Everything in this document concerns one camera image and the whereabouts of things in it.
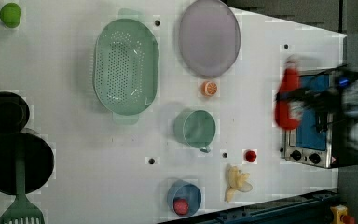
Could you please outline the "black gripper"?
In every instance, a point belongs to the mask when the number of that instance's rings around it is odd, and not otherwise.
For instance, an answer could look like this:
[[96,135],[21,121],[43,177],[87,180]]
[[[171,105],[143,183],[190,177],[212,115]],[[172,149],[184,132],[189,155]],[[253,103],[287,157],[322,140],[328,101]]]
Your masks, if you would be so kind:
[[306,88],[278,92],[277,102],[291,101],[289,118],[302,120],[306,105],[315,112],[315,129],[326,131],[329,125],[329,114],[337,113],[342,108],[343,92],[358,81],[358,72],[353,70],[324,70],[306,82]]

